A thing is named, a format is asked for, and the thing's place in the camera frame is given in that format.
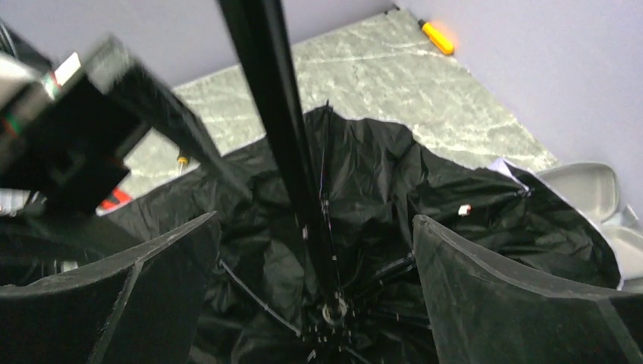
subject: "yellow screwdriver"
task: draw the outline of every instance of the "yellow screwdriver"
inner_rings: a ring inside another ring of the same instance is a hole
[[[187,166],[190,165],[190,157],[182,149],[179,149],[177,162],[179,162],[179,174],[182,174],[187,169]]]
[[[445,55],[453,54],[453,43],[449,39],[447,39],[446,36],[440,33],[439,30],[435,29],[430,23],[427,23],[422,19],[418,21],[418,25],[422,32],[426,34],[426,36],[433,42],[433,44],[435,44],[436,47],[438,47],[438,49],[440,49],[440,52],[444,53]]]

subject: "small white tag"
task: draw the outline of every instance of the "small white tag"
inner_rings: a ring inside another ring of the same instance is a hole
[[[471,212],[471,205],[462,205],[458,209],[458,215],[467,216]]]
[[[62,87],[79,69],[80,58],[78,58],[78,54],[74,52],[54,71],[56,82]]]

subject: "umbrella hub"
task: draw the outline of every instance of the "umbrella hub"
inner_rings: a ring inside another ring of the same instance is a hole
[[[348,305],[346,304],[346,301],[343,300],[343,298],[338,297],[336,307],[330,307],[326,303],[324,307],[321,308],[321,310],[321,316],[324,318],[324,321],[326,321],[326,323],[328,323],[330,326],[338,326],[342,324],[343,318],[346,317],[346,313],[348,312]]]

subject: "lavender wall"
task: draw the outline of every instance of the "lavender wall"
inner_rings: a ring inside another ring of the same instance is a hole
[[[643,213],[643,2],[397,0],[564,162],[610,163]]]
[[[391,0],[282,2],[293,42],[393,7]],[[4,0],[0,17],[56,58],[114,33],[174,85],[237,62],[216,0]]]

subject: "marble floor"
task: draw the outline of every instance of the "marble floor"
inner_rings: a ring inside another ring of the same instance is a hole
[[[540,171],[556,159],[455,58],[443,56],[405,11],[391,11],[293,47],[305,110],[327,99],[348,118],[407,125],[438,155],[468,167],[505,157]],[[176,89],[219,149],[264,133],[239,67]],[[134,196],[177,174],[177,150],[150,133],[131,153],[123,189]]]

